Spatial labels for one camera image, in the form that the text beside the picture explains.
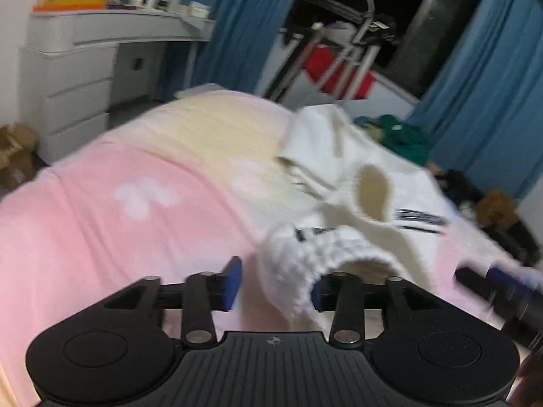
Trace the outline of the person's hand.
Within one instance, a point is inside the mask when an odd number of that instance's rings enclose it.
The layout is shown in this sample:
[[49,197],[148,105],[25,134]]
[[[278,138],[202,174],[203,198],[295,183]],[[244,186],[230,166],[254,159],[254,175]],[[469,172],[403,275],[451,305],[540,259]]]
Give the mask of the person's hand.
[[509,397],[513,407],[542,407],[543,360],[541,353],[531,353],[517,373],[519,383]]

